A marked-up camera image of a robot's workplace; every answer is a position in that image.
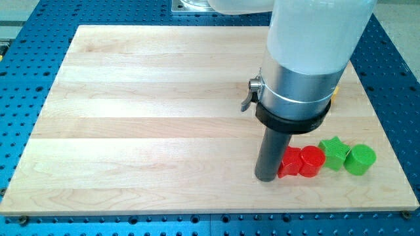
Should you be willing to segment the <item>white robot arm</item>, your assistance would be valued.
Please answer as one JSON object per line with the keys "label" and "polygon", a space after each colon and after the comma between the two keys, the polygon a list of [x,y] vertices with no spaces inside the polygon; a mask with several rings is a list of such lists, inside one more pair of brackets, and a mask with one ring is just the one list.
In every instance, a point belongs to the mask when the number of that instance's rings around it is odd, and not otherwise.
{"label": "white robot arm", "polygon": [[209,0],[222,14],[271,12],[258,83],[250,84],[246,110],[277,132],[317,128],[371,17],[376,0]]}

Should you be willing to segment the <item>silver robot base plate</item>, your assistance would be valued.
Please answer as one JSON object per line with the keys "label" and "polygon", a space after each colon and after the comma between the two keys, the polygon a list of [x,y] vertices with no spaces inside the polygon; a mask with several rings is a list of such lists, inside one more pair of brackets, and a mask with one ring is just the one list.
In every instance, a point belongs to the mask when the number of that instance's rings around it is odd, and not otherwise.
{"label": "silver robot base plate", "polygon": [[208,0],[171,0],[171,11],[176,13],[214,12]]}

